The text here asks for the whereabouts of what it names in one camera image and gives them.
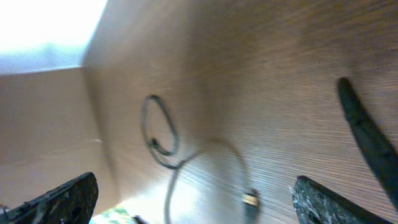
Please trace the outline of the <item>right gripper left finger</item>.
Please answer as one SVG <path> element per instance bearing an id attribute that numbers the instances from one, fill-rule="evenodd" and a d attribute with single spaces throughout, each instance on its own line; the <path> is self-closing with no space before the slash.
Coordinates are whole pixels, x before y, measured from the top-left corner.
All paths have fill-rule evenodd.
<path id="1" fill-rule="evenodd" d="M 98 196 L 94 173 L 85 172 L 12 210 L 3 207 L 1 223 L 89 223 Z"/>

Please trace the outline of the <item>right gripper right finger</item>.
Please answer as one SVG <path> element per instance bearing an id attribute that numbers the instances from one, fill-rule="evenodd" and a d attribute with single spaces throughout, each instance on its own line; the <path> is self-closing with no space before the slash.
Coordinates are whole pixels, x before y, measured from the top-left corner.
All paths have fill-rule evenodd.
<path id="1" fill-rule="evenodd" d="M 292 188 L 292 203 L 300 224 L 391 224 L 304 175 Z"/>

